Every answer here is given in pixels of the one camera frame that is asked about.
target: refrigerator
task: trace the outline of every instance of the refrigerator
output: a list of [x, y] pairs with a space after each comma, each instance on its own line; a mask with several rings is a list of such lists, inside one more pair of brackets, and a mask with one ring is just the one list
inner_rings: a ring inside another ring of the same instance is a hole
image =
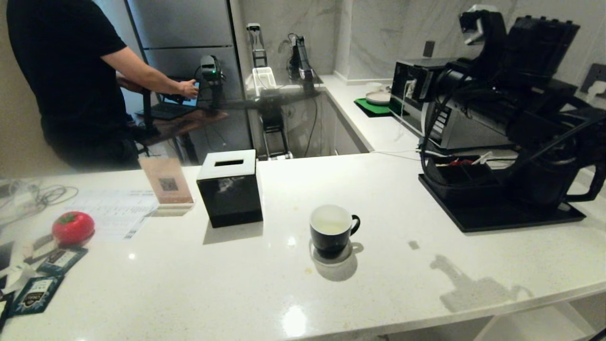
[[[244, 99], [229, 0], [124, 1], [150, 66], [167, 76], [192, 79], [200, 58], [214, 55], [225, 75], [224, 100]], [[210, 101], [210, 91], [203, 89], [199, 102], [204, 105], [207, 101]], [[227, 119], [189, 134], [198, 156], [197, 163], [201, 164], [208, 152], [252, 149], [246, 112], [226, 112], [230, 115]]]

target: green mat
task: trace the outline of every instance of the green mat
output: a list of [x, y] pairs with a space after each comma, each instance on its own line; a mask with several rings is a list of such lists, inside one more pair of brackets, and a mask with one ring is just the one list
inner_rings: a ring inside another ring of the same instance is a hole
[[356, 103], [368, 117], [391, 116], [388, 106], [375, 106], [374, 104], [368, 103], [366, 98], [358, 98], [353, 102]]

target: mug handle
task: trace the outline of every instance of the mug handle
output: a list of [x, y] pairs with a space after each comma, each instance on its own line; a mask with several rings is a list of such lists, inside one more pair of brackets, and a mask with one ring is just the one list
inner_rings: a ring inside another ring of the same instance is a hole
[[353, 225], [353, 227], [351, 228], [351, 234], [353, 235], [354, 233], [356, 233], [356, 231], [358, 231], [358, 229], [360, 228], [360, 217], [358, 217], [355, 214], [351, 215], [351, 219], [357, 220], [356, 223]]

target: black mug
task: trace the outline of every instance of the black mug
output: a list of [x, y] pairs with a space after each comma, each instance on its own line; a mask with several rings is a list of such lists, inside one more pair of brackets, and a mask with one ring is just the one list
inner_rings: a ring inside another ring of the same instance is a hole
[[324, 258], [335, 258], [360, 227], [360, 218], [337, 205], [316, 208], [310, 217], [311, 241]]

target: kitchen counter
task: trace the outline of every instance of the kitchen counter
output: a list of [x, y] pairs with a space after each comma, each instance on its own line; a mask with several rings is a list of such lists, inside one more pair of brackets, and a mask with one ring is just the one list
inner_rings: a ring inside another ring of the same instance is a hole
[[[349, 100], [364, 86], [331, 77], [322, 77], [328, 94], [370, 150], [415, 147], [394, 119], [367, 118]], [[587, 215], [579, 223], [463, 234], [418, 181], [420, 168], [383, 154], [259, 162], [264, 222], [213, 229], [199, 167], [185, 167], [192, 211], [151, 218], [130, 241], [93, 237], [47, 310], [10, 319], [2, 339], [342, 340], [606, 291], [603, 197], [574, 204]], [[56, 183], [150, 189], [140, 170], [44, 181]], [[361, 218], [341, 266], [310, 253], [308, 218], [324, 203]], [[47, 234], [62, 212], [52, 206], [7, 226], [0, 244]]]

